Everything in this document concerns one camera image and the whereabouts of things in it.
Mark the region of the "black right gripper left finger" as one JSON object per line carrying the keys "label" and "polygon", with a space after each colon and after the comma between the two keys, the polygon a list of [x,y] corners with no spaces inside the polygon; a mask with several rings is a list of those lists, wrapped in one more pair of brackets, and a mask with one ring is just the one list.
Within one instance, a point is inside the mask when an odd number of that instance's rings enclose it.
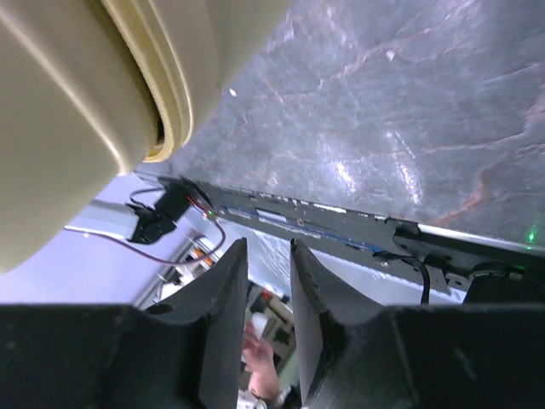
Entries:
{"label": "black right gripper left finger", "polygon": [[1,309],[4,408],[234,408],[247,242],[145,310],[127,305]]}

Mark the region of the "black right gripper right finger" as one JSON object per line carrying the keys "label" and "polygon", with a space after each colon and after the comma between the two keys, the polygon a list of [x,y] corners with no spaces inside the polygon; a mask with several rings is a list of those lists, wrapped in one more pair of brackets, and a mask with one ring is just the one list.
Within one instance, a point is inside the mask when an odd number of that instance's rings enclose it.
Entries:
{"label": "black right gripper right finger", "polygon": [[290,244],[308,408],[541,408],[544,284],[484,272],[450,306],[382,306]]}

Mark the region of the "yellow suitcase with black lining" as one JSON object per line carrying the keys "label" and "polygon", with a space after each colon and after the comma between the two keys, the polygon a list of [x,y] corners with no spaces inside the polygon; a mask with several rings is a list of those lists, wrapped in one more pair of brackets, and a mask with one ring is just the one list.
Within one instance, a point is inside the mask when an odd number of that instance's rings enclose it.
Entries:
{"label": "yellow suitcase with black lining", "polygon": [[215,111],[286,1],[4,1],[1,270]]}

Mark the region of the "blurred background person hand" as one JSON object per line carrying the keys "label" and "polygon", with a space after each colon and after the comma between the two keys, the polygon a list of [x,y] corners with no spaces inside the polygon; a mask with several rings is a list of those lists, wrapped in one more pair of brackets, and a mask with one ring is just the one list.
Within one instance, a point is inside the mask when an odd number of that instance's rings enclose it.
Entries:
{"label": "blurred background person hand", "polygon": [[273,348],[255,335],[251,327],[244,329],[242,355],[250,373],[248,389],[264,400],[276,400],[280,395],[278,374],[273,360]]}

